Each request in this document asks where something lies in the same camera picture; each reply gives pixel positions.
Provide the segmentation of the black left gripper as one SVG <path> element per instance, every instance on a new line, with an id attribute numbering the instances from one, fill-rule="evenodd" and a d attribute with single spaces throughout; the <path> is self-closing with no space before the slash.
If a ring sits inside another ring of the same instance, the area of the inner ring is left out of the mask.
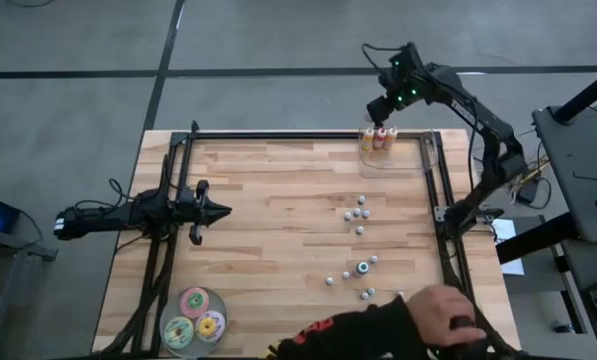
<path id="1" fill-rule="evenodd" d="M 177 205 L 177 221 L 181 224 L 190 223 L 189 238 L 193 245 L 202 244 L 202 235 L 200 234 L 200 231 L 201 226 L 206 223 L 205 202 L 208 190 L 208 181 L 200 180 L 197 183 L 196 188 L 193 190 L 196 199 L 195 203 L 191 206 Z M 211 212 L 216 212 L 208 215 L 208 223 L 213 224 L 216 221 L 229 216 L 231 214 L 232 208 L 211 202 L 208 204 L 208 210 Z"/>

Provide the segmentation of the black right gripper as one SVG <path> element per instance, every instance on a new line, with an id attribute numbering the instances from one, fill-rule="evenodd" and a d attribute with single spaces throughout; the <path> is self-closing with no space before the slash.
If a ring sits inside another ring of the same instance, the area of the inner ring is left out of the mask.
<path id="1" fill-rule="evenodd" d="M 374 126 L 382 126 L 384 120 L 395 110 L 403 108 L 403 97 L 399 94 L 381 95 L 366 105 L 370 120 Z"/>

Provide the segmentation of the clear plastic container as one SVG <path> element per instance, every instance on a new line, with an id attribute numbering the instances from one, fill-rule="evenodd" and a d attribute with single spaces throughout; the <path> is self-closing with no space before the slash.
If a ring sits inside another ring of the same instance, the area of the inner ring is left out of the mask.
<path id="1" fill-rule="evenodd" d="M 391 150 L 362 151 L 358 131 L 358 168 L 365 178 L 398 178 L 424 174 L 438 163 L 438 144 L 432 130 L 398 129 L 398 137 Z"/>

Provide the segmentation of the clear glass plate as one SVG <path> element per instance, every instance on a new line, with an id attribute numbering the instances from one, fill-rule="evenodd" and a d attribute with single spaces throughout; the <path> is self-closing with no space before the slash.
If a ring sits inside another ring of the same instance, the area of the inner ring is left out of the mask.
<path id="1" fill-rule="evenodd" d="M 221 312 L 224 315 L 226 322 L 227 322 L 227 320 L 228 320 L 227 308 L 226 308 L 226 305 L 225 305 L 225 302 L 223 301 L 223 299 L 215 291 L 213 291 L 209 288 L 205 288 L 205 287 L 200 287 L 200 288 L 203 288 L 209 295 L 210 303 L 209 303 L 208 310 L 216 310 L 216 311 Z M 219 343 L 226 337 L 228 322 L 227 322 L 227 327 L 226 327 L 226 330 L 224 331 L 224 334 L 217 342 L 204 342 L 204 341 L 201 341 L 196 336 L 195 323 L 196 323 L 197 318 L 195 318 L 195 319 L 189 318 L 194 324 L 194 331 L 195 331 L 195 334 L 194 334 L 194 337 L 193 337 L 191 343 L 187 347 L 184 347 L 182 349 L 173 349 L 173 348 L 168 347 L 164 343 L 162 333 L 163 333 L 165 325 L 174 317 L 184 316 L 179 307 L 180 297 L 184 291 L 181 291 L 178 295 L 171 297 L 168 300 L 168 302 L 161 314 L 161 318 L 159 320 L 159 332 L 158 332 L 158 334 L 160 336 L 160 340 L 167 350 L 169 350 L 172 354 L 174 354 L 175 356 L 177 356 L 179 358 L 197 360 L 199 358 L 203 358 L 203 357 L 206 357 L 209 355 L 214 355 L 217 352 Z"/>

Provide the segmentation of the pink frosted donut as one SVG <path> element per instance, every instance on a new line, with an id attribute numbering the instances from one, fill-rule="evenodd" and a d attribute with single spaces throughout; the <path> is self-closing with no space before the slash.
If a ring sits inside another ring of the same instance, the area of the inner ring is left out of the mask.
<path id="1" fill-rule="evenodd" d="M 182 293 L 179 307 L 184 316 L 195 319 L 208 310 L 209 303 L 208 293 L 203 288 L 194 287 Z"/>

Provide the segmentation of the yellow frosted donut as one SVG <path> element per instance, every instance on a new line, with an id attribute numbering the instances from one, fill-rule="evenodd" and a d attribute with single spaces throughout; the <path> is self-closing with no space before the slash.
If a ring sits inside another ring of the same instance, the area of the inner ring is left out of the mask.
<path id="1" fill-rule="evenodd" d="M 226 330 L 224 315 L 216 310 L 207 310 L 196 319 L 196 336 L 204 342 L 217 342 Z"/>

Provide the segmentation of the green frosted donut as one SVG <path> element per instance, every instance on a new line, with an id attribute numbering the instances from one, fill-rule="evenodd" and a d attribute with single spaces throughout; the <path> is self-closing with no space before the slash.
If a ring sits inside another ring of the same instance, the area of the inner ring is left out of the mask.
<path id="1" fill-rule="evenodd" d="M 194 324 L 184 316 L 172 318 L 164 327 L 164 343 L 173 349 L 182 349 L 187 347 L 194 337 Z"/>

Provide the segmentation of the black power adapter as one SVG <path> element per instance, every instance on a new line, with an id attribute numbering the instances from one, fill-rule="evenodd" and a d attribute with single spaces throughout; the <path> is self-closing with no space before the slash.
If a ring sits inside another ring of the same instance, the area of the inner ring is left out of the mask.
<path id="1" fill-rule="evenodd" d="M 536 200 L 539 180 L 529 180 L 518 187 L 516 190 L 515 200 L 521 204 L 532 205 Z"/>

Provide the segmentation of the person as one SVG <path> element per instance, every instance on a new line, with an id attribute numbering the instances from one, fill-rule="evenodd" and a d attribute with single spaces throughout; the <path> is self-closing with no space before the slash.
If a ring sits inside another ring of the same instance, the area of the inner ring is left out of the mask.
<path id="1" fill-rule="evenodd" d="M 267 347 L 266 360 L 426 360 L 427 346 L 402 298 L 315 322 Z"/>

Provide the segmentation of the black cart leg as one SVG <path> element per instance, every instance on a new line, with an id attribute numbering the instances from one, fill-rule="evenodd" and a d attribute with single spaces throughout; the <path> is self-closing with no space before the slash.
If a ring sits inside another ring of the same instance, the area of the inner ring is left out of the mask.
<path id="1" fill-rule="evenodd" d="M 499 262 L 506 264 L 562 241 L 578 238 L 579 232 L 573 216 L 564 213 L 498 244 L 496 251 Z"/>

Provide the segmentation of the person's hand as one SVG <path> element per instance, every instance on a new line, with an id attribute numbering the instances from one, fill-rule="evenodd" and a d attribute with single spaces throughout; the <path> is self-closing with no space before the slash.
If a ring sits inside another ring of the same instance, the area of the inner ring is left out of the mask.
<path id="1" fill-rule="evenodd" d="M 450 328 L 451 320 L 458 317 L 475 322 L 473 303 L 455 287 L 426 287 L 411 296 L 406 306 L 425 344 L 448 347 L 486 337 L 486 333 L 474 325 Z"/>

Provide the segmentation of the equipment cart table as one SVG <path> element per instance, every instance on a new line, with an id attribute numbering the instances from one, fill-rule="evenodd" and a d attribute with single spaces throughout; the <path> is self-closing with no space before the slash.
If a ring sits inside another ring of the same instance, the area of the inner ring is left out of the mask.
<path id="1" fill-rule="evenodd" d="M 549 108 L 532 118 L 580 236 L 597 242 L 597 112 L 586 109 L 569 125 Z"/>

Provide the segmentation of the black cart pole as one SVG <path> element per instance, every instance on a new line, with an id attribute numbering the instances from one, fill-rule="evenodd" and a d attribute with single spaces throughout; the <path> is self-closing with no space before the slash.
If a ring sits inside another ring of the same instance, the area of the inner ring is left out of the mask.
<path id="1" fill-rule="evenodd" d="M 552 111 L 552 117 L 557 123 L 569 126 L 579 113 L 595 101 L 597 101 L 597 79 L 567 103 Z"/>

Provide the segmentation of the black aluminium rig frame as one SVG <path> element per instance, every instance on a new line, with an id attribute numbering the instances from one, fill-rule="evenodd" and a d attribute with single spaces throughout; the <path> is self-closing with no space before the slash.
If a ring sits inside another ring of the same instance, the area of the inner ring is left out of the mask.
<path id="1" fill-rule="evenodd" d="M 424 174 L 365 178 L 355 129 L 202 130 L 190 147 L 180 148 L 172 146 L 169 131 L 148 132 L 134 191 L 157 184 L 162 158 L 170 154 L 190 185 L 207 180 L 210 198 L 232 212 L 204 229 L 198 246 L 186 231 L 160 244 L 122 234 L 92 349 L 109 346 L 128 323 L 149 270 L 170 271 L 171 295 L 206 287 L 222 297 L 228 328 L 219 357 L 256 357 L 315 321 L 360 310 L 368 288 L 382 304 L 398 291 L 410 295 L 440 283 L 433 210 L 465 195 L 469 184 L 466 133 L 442 129 L 436 139 L 445 160 Z M 354 273 L 359 262 L 369 264 L 364 276 Z"/>

